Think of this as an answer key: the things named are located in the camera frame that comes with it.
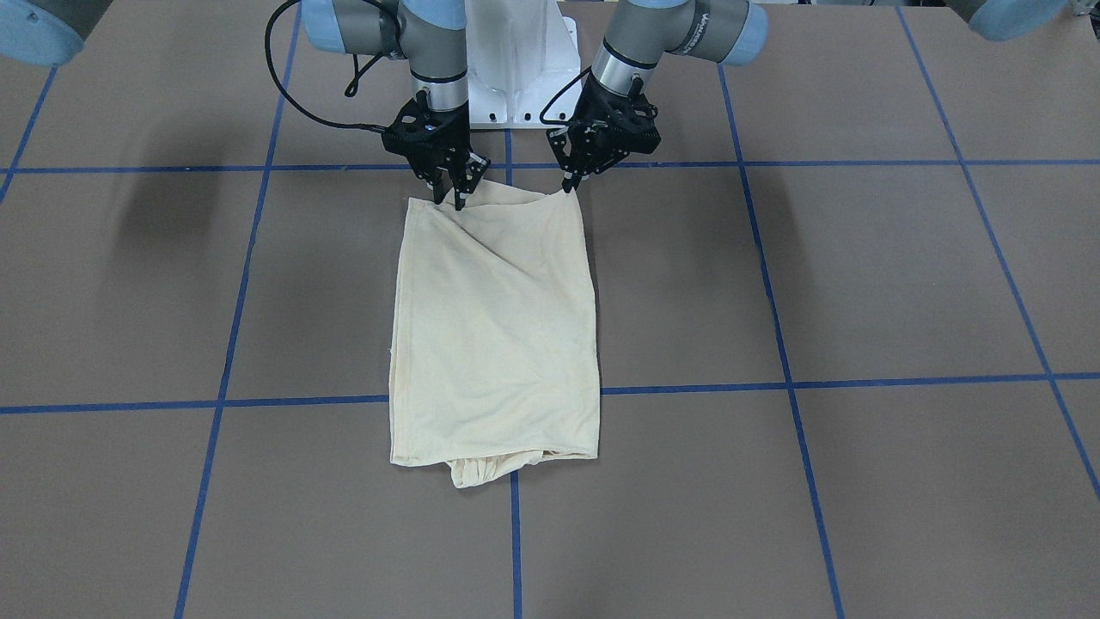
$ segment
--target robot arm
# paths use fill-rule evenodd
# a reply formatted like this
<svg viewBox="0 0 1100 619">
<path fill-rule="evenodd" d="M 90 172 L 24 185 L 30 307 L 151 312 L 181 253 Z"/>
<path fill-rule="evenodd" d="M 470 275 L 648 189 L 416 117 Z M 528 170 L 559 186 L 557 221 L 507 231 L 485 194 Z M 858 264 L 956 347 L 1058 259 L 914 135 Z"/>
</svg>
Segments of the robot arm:
<svg viewBox="0 0 1100 619">
<path fill-rule="evenodd" d="M 744 65 L 760 53 L 767 37 L 767 14 L 745 0 L 619 2 L 573 118 L 547 131 L 565 174 L 562 188 L 576 188 L 631 152 L 657 148 L 657 108 L 644 92 L 666 52 Z"/>
<path fill-rule="evenodd" d="M 437 203 L 453 186 L 461 209 L 490 165 L 470 145 L 463 0 L 302 0 L 302 21 L 320 49 L 408 58 L 415 95 L 382 143 L 408 159 Z"/>
<path fill-rule="evenodd" d="M 292 0 L 276 14 L 298 1 L 316 47 L 407 58 L 415 92 L 388 126 L 310 118 L 382 133 L 386 150 L 408 159 L 414 173 L 431 186 L 437 202 L 450 185 L 461 208 L 490 164 L 470 147 L 465 1 Z M 1065 0 L 946 1 L 971 30 L 991 41 L 1026 34 L 1065 4 Z M 63 65 L 84 48 L 110 4 L 111 0 L 0 0 L 0 55 Z M 576 188 L 588 175 L 632 152 L 657 148 L 661 141 L 657 108 L 645 90 L 664 53 L 744 65 L 760 52 L 767 33 L 763 10 L 746 0 L 622 0 L 591 69 L 576 78 L 587 76 L 573 117 L 544 121 L 561 125 L 547 136 L 565 174 L 562 187 Z"/>
</svg>

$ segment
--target folded fabric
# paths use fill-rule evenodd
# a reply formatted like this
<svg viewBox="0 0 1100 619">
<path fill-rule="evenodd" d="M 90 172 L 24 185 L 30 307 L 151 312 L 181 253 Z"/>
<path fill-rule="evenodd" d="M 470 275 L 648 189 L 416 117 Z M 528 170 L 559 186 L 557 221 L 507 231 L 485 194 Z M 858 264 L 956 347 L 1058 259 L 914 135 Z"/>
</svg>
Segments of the folded fabric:
<svg viewBox="0 0 1100 619">
<path fill-rule="evenodd" d="M 595 458 L 595 294 L 576 192 L 482 180 L 455 211 L 410 198 L 389 366 L 391 462 L 457 488 Z"/>
</svg>

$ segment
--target table surface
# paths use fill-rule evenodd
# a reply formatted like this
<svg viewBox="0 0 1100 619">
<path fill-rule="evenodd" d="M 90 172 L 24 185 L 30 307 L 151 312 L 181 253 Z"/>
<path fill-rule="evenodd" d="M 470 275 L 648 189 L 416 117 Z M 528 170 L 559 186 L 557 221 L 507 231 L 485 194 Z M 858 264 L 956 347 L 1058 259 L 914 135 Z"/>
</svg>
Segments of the table surface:
<svg viewBox="0 0 1100 619">
<path fill-rule="evenodd" d="M 579 194 L 601 458 L 457 491 L 387 462 L 427 189 L 279 102 L 272 4 L 120 0 L 65 67 L 0 59 L 0 615 L 1096 616 L 1087 20 L 768 5 L 751 65 L 666 57 L 660 148 Z M 563 10 L 591 58 L 613 8 Z M 406 66 L 345 100 L 294 21 L 301 102 L 387 122 Z M 474 143 L 556 189 L 541 131 Z"/>
</svg>

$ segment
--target grid line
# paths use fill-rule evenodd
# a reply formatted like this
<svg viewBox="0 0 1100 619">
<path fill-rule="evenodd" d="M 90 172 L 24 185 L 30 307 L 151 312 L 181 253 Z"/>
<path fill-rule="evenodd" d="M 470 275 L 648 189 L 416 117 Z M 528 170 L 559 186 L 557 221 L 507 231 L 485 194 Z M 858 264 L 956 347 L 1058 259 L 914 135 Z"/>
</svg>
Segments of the grid line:
<svg viewBox="0 0 1100 619">
<path fill-rule="evenodd" d="M 508 186 L 513 181 L 513 168 L 515 162 L 512 154 L 512 129 L 504 130 L 504 178 Z M 519 472 L 514 471 L 508 475 L 508 486 L 510 488 L 512 509 L 512 617 L 522 619 L 524 617 L 524 563 L 521 537 L 521 519 L 519 511 Z"/>
<path fill-rule="evenodd" d="M 1100 380 L 1100 373 L 1056 374 L 1058 382 Z M 892 387 L 935 387 L 950 385 L 997 385 L 1011 383 L 1046 383 L 1045 374 L 1034 375 L 988 375 L 959 377 L 913 377 L 847 379 L 821 382 L 794 382 L 796 391 L 821 389 L 880 389 Z M 648 385 L 636 387 L 604 387 L 604 397 L 649 396 L 659 394 L 732 394 L 740 391 L 782 391 L 787 383 L 735 383 L 698 385 Z M 385 394 L 360 396 L 306 396 L 292 398 L 246 398 L 224 400 L 162 400 L 146 402 L 88 402 L 73 405 L 21 405 L 0 407 L 0 416 L 31 416 L 48 413 L 94 413 L 110 411 L 162 411 L 177 409 L 245 409 L 267 407 L 310 407 L 330 405 L 385 405 L 389 397 Z"/>
<path fill-rule="evenodd" d="M 1100 158 L 1021 158 L 1021 159 L 963 159 L 967 165 L 1028 166 L 1028 165 L 1100 165 Z M 624 161 L 622 168 L 652 167 L 864 167 L 910 165 L 959 165 L 957 158 L 898 158 L 898 159 L 755 159 L 744 161 Z M 552 162 L 514 163 L 514 169 L 558 169 Z M 407 170 L 405 163 L 300 163 L 277 165 L 120 165 L 120 166 L 58 166 L 0 168 L 6 176 L 19 174 L 151 174 L 197 172 L 385 172 Z"/>
<path fill-rule="evenodd" d="M 756 207 L 752 202 L 752 189 L 749 186 L 748 167 L 745 165 L 745 157 L 741 153 L 741 142 L 737 134 L 737 119 L 734 115 L 734 104 L 729 97 L 729 88 L 726 86 L 726 74 L 722 65 L 717 65 L 718 82 L 722 85 L 722 96 L 726 103 L 726 115 L 729 120 L 729 134 L 734 141 L 734 152 L 737 155 L 738 173 L 740 174 L 741 188 L 745 191 L 745 208 L 748 210 L 749 224 L 752 228 L 752 242 L 756 243 L 757 253 L 760 258 L 760 278 L 763 280 L 765 294 L 768 296 L 768 305 L 771 309 L 772 327 L 776 330 L 776 349 L 779 352 L 779 362 L 783 367 L 783 384 L 787 391 L 787 399 L 791 406 L 791 419 L 794 423 L 794 432 L 799 439 L 799 451 L 802 454 L 802 468 L 806 476 L 806 488 L 810 491 L 810 504 L 814 511 L 814 521 L 817 526 L 817 539 L 821 543 L 822 557 L 825 560 L 825 572 L 828 576 L 829 590 L 833 595 L 833 608 L 837 619 L 844 619 L 844 603 L 840 599 L 840 586 L 836 578 L 836 568 L 833 563 L 833 551 L 828 542 L 828 531 L 825 527 L 825 515 L 822 511 L 821 498 L 817 495 L 817 482 L 814 477 L 814 466 L 810 458 L 810 446 L 806 444 L 806 433 L 802 425 L 802 413 L 799 410 L 799 397 L 794 389 L 794 379 L 791 376 L 791 365 L 787 357 L 787 345 L 783 343 L 783 328 L 779 320 L 779 307 L 776 305 L 774 290 L 771 287 L 771 276 L 768 273 L 768 255 L 763 247 L 763 240 L 760 236 L 760 226 L 757 222 Z"/>
<path fill-rule="evenodd" d="M 1074 423 L 1074 418 L 1069 413 L 1069 408 L 1066 407 L 1066 401 L 1062 397 L 1062 390 L 1058 388 L 1058 382 L 1050 368 L 1050 363 L 1046 357 L 1046 353 L 1043 351 L 1043 344 L 1038 340 L 1038 332 L 1035 331 L 1035 325 L 1032 323 L 1031 316 L 1027 313 L 1027 307 L 1024 305 L 1023 296 L 1020 292 L 1020 288 L 1016 286 L 1015 278 L 1012 276 L 1012 269 L 1009 268 L 1008 258 L 1001 250 L 1001 243 L 997 240 L 997 232 L 993 230 L 993 224 L 989 219 L 988 212 L 986 212 L 986 206 L 981 200 L 981 195 L 978 192 L 978 186 L 974 181 L 974 176 L 970 174 L 970 167 L 967 164 L 967 161 L 963 157 L 963 148 L 959 146 L 958 140 L 955 136 L 955 131 L 952 130 L 952 123 L 947 119 L 947 112 L 944 110 L 943 102 L 939 100 L 939 95 L 936 92 L 936 88 L 932 84 L 932 77 L 928 75 L 928 69 L 924 65 L 924 58 L 921 56 L 921 49 L 916 45 L 916 40 L 913 37 L 912 31 L 910 31 L 909 23 L 905 21 L 905 15 L 902 12 L 901 7 L 894 7 L 894 12 L 898 13 L 898 19 L 901 20 L 902 30 L 905 31 L 905 37 L 909 38 L 909 44 L 913 49 L 913 55 L 921 69 L 921 75 L 924 77 L 924 82 L 927 85 L 928 92 L 932 95 L 932 100 L 935 102 L 936 110 L 939 112 L 939 119 L 943 121 L 944 130 L 950 139 L 952 147 L 955 148 L 955 156 L 958 158 L 959 167 L 963 168 L 963 175 L 966 177 L 967 185 L 970 188 L 970 195 L 974 198 L 974 203 L 978 208 L 978 213 L 981 215 L 981 221 L 986 226 L 989 241 L 992 243 L 993 251 L 997 254 L 997 259 L 1001 264 L 1001 270 L 1004 273 L 1004 279 L 1008 281 L 1009 288 L 1012 290 L 1012 297 L 1016 301 L 1020 318 L 1023 320 L 1024 327 L 1027 328 L 1027 335 L 1031 336 L 1035 354 L 1038 356 L 1040 364 L 1043 366 L 1043 373 L 1050 386 L 1050 391 L 1054 394 L 1054 400 L 1058 405 L 1058 410 L 1062 412 L 1063 421 L 1065 421 L 1066 429 L 1069 431 L 1069 436 L 1074 442 L 1074 446 L 1077 449 L 1077 454 L 1081 460 L 1081 465 L 1085 467 L 1085 473 L 1088 476 L 1089 482 L 1092 484 L 1092 491 L 1097 499 L 1100 499 L 1100 480 L 1097 479 L 1096 471 L 1092 468 L 1089 455 L 1085 451 L 1085 444 L 1081 441 L 1080 434 L 1077 432 L 1077 425 Z"/>
<path fill-rule="evenodd" d="M 42 104 L 46 102 L 46 95 L 50 93 L 50 87 L 54 85 L 54 77 L 57 76 L 57 67 L 50 69 L 50 75 L 46 76 L 45 84 L 42 85 L 42 90 L 38 92 L 38 99 L 34 102 L 34 109 L 31 110 L 31 118 L 26 120 L 26 128 L 23 129 L 23 136 L 19 140 L 19 147 L 15 148 L 15 155 L 11 159 L 11 165 L 4 170 L 3 185 L 0 185 L 0 202 L 3 202 L 3 198 L 8 195 L 8 188 L 11 187 L 11 181 L 15 177 L 15 172 L 19 169 L 19 159 L 23 158 L 23 151 L 26 150 L 26 143 L 31 140 L 31 132 L 34 131 L 34 123 L 38 121 L 38 113 L 42 112 Z"/>
<path fill-rule="evenodd" d="M 294 54 L 298 43 L 298 31 L 301 25 L 301 5 L 297 7 L 294 18 L 294 29 L 290 32 L 290 45 L 286 53 L 286 63 L 283 71 L 283 87 L 290 82 L 290 71 L 294 67 Z M 249 291 L 249 275 L 252 263 L 252 251 L 256 244 L 256 236 L 260 230 L 260 219 L 264 211 L 264 200 L 267 197 L 267 186 L 271 180 L 272 164 L 275 161 L 275 146 L 278 143 L 278 129 L 283 120 L 283 108 L 286 101 L 280 96 L 275 104 L 275 118 L 272 121 L 271 139 L 267 143 L 267 158 L 264 162 L 264 174 L 260 181 L 260 191 L 256 197 L 256 208 L 252 215 L 252 230 L 249 233 L 249 245 L 244 252 L 244 265 L 241 268 L 241 284 L 237 294 L 237 307 L 233 311 L 233 323 L 229 332 L 229 343 L 226 346 L 226 366 L 222 371 L 221 385 L 218 388 L 218 400 L 222 402 L 229 391 L 229 379 L 233 369 L 233 357 L 237 352 L 237 338 L 240 333 L 241 318 L 244 313 L 244 299 Z M 195 516 L 191 520 L 191 531 L 187 543 L 187 553 L 184 557 L 184 570 L 179 578 L 179 592 L 176 596 L 175 619 L 184 618 L 184 610 L 187 606 L 187 594 L 190 587 L 191 568 L 195 565 L 195 554 L 198 549 L 199 532 L 202 527 L 202 515 L 206 509 L 207 493 L 210 488 L 210 474 L 213 468 L 213 457 L 218 449 L 218 434 L 221 430 L 221 419 L 224 411 L 223 406 L 218 406 L 213 411 L 213 419 L 210 423 L 210 438 L 207 443 L 206 458 L 202 463 L 202 477 L 199 483 L 198 497 L 195 501 Z"/>
</svg>

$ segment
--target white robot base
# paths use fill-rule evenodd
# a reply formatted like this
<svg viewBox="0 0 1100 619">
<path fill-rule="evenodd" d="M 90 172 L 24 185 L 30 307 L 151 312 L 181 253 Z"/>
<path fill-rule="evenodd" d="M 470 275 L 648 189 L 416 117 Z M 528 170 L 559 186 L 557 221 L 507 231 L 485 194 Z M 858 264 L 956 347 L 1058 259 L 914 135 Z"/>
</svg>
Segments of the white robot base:
<svg viewBox="0 0 1100 619">
<path fill-rule="evenodd" d="M 581 71 L 576 22 L 554 0 L 466 0 L 471 129 L 546 129 L 539 112 Z M 547 118 L 572 115 L 578 84 Z"/>
</svg>

